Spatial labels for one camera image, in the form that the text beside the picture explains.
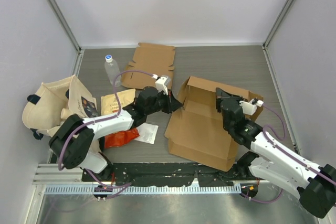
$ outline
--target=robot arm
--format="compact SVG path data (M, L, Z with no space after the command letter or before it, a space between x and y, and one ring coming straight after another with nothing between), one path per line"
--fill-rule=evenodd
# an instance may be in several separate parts
M66 169L81 167L93 171L100 180L107 180L113 172L111 162L100 150L94 148L98 139L108 134L126 131L143 124L147 116L158 111L172 113L182 107L174 98L166 85L170 82L167 76L157 77L155 87L145 87L134 101L123 107L120 114L113 118L113 114L96 118L81 119L72 115L65 120L56 134L49 141L50 148L60 157L66 139L78 127L81 127L77 137L72 137L63 158Z
M252 115L262 105L258 99L246 102L242 97L216 89L216 108L223 116L224 130L238 144L254 152L246 153L237 162L238 167L283 188L311 214L324 218L336 202L336 187L312 170L336 181L336 169L328 164L321 167L301 157L267 132L266 137L260 125L244 116Z

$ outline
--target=red snack bag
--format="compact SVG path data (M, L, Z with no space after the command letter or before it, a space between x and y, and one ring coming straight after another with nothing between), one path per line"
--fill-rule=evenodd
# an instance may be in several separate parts
M105 148L120 147L128 144L139 136L137 128L128 131L119 131L105 136Z

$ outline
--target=plastic water bottle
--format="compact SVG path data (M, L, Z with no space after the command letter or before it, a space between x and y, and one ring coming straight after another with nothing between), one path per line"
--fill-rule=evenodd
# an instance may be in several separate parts
M120 70L118 67L118 63L113 60L111 55L106 55L105 56L105 70L107 73L107 76L109 77L110 83L113 85L113 81L115 77L120 74ZM116 79L116 87L121 85L121 76L118 76Z

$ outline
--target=gray table surface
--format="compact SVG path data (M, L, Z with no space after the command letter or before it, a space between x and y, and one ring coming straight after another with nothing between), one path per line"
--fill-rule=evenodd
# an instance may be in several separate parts
M97 98L112 94L112 86L104 69L104 57L113 55L120 69L124 69L132 60L135 48L87 49L79 71L79 79ZM281 113L280 103L272 82L261 46L216 46L216 47L177 47L174 60L175 70L173 93L177 94L181 84L189 77L196 76L222 82L259 93L265 98L265 104ZM159 126L154 145L132 141L126 146L110 148L104 151L112 162L188 162L188 160L168 153L168 141L164 137L170 115L155 113L148 117L148 123ZM264 110L257 120L260 125L271 124L282 134L279 119ZM284 144L293 149L290 137ZM240 146L237 159L247 149Z

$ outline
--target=cardboard box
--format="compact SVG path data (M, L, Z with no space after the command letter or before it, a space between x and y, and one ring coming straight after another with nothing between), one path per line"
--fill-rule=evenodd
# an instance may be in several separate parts
M172 88L174 76L175 47L151 43L139 43L133 61L130 61L125 70L142 70L158 76L169 76L172 81L167 86ZM121 84L126 88L143 89L155 86L155 80L142 73L129 72L122 75Z
M228 171L235 162L238 144L223 129L222 114L217 113L217 87L241 95L247 101L253 98L264 100L245 89L191 76L177 95L183 108L172 114L165 137L169 139L171 154ZM261 112L262 108L258 108L250 119L255 121Z

